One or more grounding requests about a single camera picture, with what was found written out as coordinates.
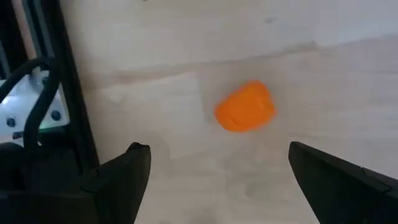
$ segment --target black metal frame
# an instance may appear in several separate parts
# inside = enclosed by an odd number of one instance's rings
[[[94,169],[99,160],[59,1],[23,0],[23,5],[37,56],[55,58],[63,70],[59,75],[70,124],[50,132],[61,133],[57,141],[75,151],[80,173]],[[11,0],[0,3],[0,40],[5,43],[3,52],[7,58],[2,65],[7,62],[13,71],[27,60],[27,54]],[[7,76],[2,67],[0,76]]]

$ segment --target orange sponge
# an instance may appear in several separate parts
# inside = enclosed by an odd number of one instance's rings
[[[220,125],[228,131],[250,131],[266,124],[275,115],[267,87],[251,81],[236,90],[215,109]]]

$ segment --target wooden table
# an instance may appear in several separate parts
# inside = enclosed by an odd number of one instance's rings
[[[398,178],[398,37],[363,40],[398,3],[357,2],[62,1],[101,161],[152,148],[136,223],[317,223],[291,141]],[[229,133],[213,108],[251,79],[278,115]]]

